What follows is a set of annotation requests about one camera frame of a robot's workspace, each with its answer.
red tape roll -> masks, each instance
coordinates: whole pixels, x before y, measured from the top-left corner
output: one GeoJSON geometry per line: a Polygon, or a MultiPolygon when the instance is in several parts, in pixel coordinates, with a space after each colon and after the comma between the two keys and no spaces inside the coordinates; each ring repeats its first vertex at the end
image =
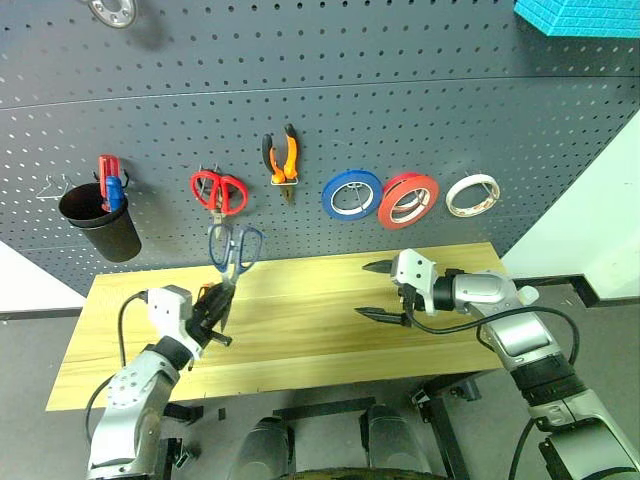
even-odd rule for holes
{"type": "Polygon", "coordinates": [[[378,220],[389,230],[413,225],[431,210],[439,192],[438,184],[428,175],[413,172],[398,175],[384,186],[378,220]],[[402,201],[412,193],[415,195],[414,199],[402,201]]]}

red scissors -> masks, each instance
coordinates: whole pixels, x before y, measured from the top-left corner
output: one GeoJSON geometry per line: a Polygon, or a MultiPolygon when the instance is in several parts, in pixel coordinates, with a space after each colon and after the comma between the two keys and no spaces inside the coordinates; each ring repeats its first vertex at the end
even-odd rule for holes
{"type": "Polygon", "coordinates": [[[191,192],[196,199],[205,208],[211,210],[214,223],[222,223],[224,215],[235,215],[240,212],[249,201],[247,186],[231,175],[220,175],[211,170],[200,170],[191,176],[190,185],[191,192]],[[236,191],[230,191],[229,187],[237,189],[242,195],[240,204],[233,208],[230,199],[236,191]]]}

blue tool handle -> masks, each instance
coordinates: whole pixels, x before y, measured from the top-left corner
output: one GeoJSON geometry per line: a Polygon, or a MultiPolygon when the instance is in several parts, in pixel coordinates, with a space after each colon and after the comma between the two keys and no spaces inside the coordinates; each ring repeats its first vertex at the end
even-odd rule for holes
{"type": "Polygon", "coordinates": [[[119,177],[107,177],[107,203],[109,211],[115,212],[124,202],[124,189],[119,177]]]}

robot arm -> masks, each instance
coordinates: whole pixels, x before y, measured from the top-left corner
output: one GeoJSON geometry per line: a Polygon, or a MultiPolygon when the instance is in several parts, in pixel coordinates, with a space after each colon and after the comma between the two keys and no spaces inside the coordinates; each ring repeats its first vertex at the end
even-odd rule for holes
{"type": "Polygon", "coordinates": [[[529,311],[545,309],[522,308],[537,298],[535,289],[525,287],[518,291],[513,281],[491,271],[475,274],[448,271],[444,277],[438,277],[434,266],[434,262],[414,250],[403,250],[391,263],[365,266],[374,272],[390,273],[392,281],[400,287],[404,313],[390,314],[371,307],[357,310],[376,321],[416,325],[431,333],[450,333],[462,328],[425,327],[413,316],[416,307],[431,315],[436,310],[456,310],[477,318],[502,316],[482,328],[529,403],[536,426],[549,432],[540,450],[552,478],[595,479],[640,472],[638,452],[595,392],[580,381],[540,318],[529,311]],[[521,309],[522,313],[504,315],[514,309],[521,309]]]}
{"type": "Polygon", "coordinates": [[[232,285],[214,285],[192,307],[188,290],[172,285],[149,290],[149,316],[161,339],[111,378],[87,479],[162,478],[160,423],[178,372],[199,359],[211,340],[231,343],[213,328],[224,327],[234,292],[232,285]]]}

white wall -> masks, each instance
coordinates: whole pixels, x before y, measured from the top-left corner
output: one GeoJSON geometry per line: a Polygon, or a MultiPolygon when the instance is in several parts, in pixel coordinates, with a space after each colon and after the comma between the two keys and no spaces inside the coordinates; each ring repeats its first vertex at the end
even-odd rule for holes
{"type": "Polygon", "coordinates": [[[516,278],[584,274],[601,299],[640,295],[640,113],[502,261],[516,278]]]}
{"type": "Polygon", "coordinates": [[[0,242],[0,312],[77,308],[85,298],[0,242]]]}

